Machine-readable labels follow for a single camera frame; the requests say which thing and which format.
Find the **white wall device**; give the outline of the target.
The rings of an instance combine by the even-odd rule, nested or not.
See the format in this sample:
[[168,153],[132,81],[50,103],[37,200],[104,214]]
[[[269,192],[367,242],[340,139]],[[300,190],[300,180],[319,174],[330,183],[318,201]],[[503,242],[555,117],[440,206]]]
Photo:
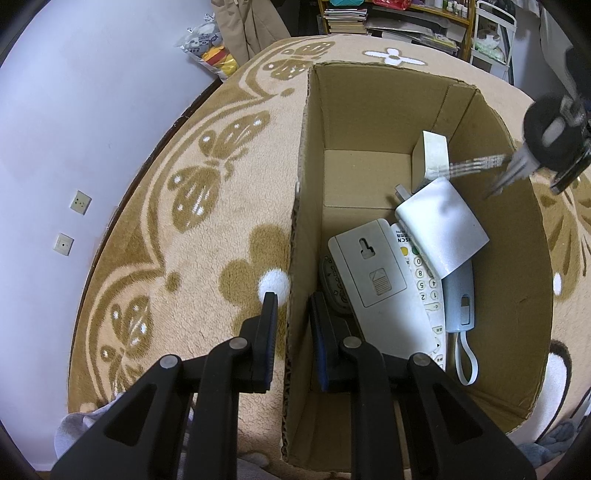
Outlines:
[[328,242],[363,339],[381,352],[408,359],[438,346],[417,281],[391,225],[378,219]]

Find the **lower wall outlet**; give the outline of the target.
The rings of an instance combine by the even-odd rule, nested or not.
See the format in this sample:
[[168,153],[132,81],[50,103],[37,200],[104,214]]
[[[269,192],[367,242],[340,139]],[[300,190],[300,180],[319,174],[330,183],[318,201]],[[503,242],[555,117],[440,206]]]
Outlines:
[[59,233],[55,240],[53,250],[60,255],[68,256],[71,252],[74,239],[64,233]]

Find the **blue grey cloth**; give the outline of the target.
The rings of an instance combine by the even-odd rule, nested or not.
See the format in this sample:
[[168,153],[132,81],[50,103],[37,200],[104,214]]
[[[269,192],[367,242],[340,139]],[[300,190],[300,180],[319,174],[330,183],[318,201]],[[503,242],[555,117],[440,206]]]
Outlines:
[[577,433],[575,423],[572,420],[566,420],[558,424],[541,440],[521,444],[518,449],[534,468],[539,468],[564,454],[574,442]]

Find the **cartoon print round pouch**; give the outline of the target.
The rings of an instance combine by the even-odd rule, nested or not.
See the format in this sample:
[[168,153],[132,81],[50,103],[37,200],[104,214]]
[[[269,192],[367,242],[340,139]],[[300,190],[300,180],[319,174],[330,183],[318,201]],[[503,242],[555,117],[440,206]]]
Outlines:
[[322,257],[320,263],[320,276],[322,280],[322,288],[325,290],[325,295],[327,295],[332,309],[341,314],[348,314],[351,312],[351,309],[349,309],[348,297],[346,296],[344,287],[342,287],[342,281],[341,277],[339,277],[338,269],[335,267],[332,258],[328,255]]

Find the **wooden bookshelf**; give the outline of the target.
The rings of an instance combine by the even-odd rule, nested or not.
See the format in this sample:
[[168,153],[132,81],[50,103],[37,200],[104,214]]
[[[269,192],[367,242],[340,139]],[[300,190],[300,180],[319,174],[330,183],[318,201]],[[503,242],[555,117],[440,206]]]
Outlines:
[[319,1],[318,10],[327,34],[400,40],[470,58],[474,1]]

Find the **white utility cart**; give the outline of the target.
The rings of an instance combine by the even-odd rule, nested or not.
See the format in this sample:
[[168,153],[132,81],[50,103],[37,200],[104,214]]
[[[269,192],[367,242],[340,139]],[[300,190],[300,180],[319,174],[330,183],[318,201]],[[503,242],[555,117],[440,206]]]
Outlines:
[[516,6],[513,1],[476,1],[475,7],[470,63],[513,85]]

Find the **wall outlet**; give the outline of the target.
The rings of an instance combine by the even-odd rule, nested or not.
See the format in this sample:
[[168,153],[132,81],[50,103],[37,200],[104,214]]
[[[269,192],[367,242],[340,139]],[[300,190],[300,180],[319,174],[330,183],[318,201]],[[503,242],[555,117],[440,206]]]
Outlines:
[[53,250],[60,255],[68,256],[71,252],[74,239],[64,233],[59,233],[55,240]]
[[78,190],[70,203],[70,209],[80,215],[85,215],[91,202],[92,198],[89,195]]

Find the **beige butterfly pattern rug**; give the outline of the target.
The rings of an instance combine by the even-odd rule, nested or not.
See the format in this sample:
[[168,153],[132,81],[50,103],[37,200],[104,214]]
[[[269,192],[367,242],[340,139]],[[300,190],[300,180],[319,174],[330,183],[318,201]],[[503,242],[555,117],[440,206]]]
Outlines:
[[[73,340],[68,408],[90,412],[161,356],[205,354],[280,283],[273,387],[240,400],[238,448],[283,479],[349,470],[349,402],[311,383],[305,300],[328,240],[394,216],[420,135],[455,162],[508,153],[530,98],[433,49],[359,35],[281,40],[239,68],[164,147],[104,244]],[[455,185],[489,236],[474,261],[472,398],[517,442],[590,388],[590,180],[547,175],[485,198]]]

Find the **light blue power bank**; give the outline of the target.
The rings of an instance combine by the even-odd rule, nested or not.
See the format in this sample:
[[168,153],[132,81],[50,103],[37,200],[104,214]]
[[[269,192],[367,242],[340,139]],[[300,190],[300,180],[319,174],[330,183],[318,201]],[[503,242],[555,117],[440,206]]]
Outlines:
[[460,383],[473,385],[479,362],[468,342],[467,333],[475,328],[475,285],[473,263],[466,261],[443,279],[446,333],[450,336],[454,366]]

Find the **white power adapter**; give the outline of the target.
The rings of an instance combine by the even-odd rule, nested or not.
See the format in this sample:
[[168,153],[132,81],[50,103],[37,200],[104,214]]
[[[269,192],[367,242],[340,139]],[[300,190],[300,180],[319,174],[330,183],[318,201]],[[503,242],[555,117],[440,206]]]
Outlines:
[[412,192],[441,176],[449,167],[448,140],[444,135],[422,131],[412,152]]

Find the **white square charger box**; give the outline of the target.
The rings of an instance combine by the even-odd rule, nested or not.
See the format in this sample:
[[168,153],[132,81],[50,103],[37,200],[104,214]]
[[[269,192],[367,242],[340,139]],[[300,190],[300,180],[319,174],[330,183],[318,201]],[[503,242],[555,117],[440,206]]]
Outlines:
[[437,178],[411,195],[394,214],[440,279],[471,260],[490,241],[471,208],[446,178]]

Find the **white remote control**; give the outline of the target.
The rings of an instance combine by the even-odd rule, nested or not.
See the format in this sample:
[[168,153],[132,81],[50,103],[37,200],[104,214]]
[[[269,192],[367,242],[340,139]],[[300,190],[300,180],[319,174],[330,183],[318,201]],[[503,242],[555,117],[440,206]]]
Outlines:
[[447,367],[447,333],[441,280],[428,268],[419,250],[398,223],[391,225],[401,252],[417,283],[419,296],[430,320],[436,339],[436,348],[430,353],[432,359],[443,369]]

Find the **upper wall outlet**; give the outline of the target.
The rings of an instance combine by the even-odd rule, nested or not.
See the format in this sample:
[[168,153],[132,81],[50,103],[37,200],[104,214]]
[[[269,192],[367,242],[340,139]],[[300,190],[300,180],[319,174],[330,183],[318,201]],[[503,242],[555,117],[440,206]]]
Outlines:
[[78,190],[70,203],[70,209],[80,215],[85,215],[91,202],[92,198],[89,195]]

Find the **beige hanging coat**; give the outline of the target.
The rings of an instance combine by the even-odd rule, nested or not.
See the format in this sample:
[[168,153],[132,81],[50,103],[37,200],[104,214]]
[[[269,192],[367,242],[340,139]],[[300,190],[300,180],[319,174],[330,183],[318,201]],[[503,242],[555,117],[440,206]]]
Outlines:
[[274,42],[290,38],[270,0],[211,0],[211,7],[224,46],[239,66]]

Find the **keys with black pompom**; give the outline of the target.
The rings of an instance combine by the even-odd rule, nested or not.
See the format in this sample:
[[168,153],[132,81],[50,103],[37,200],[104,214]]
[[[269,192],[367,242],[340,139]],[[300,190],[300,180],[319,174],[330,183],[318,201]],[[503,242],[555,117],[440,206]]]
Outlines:
[[560,154],[551,146],[553,139],[550,129],[552,122],[559,114],[563,98],[572,97],[549,95],[535,101],[528,108],[523,120],[524,143],[514,153],[453,163],[439,177],[453,179],[505,166],[505,171],[496,177],[486,191],[485,196],[490,197],[542,169],[552,172],[555,176],[559,167]]

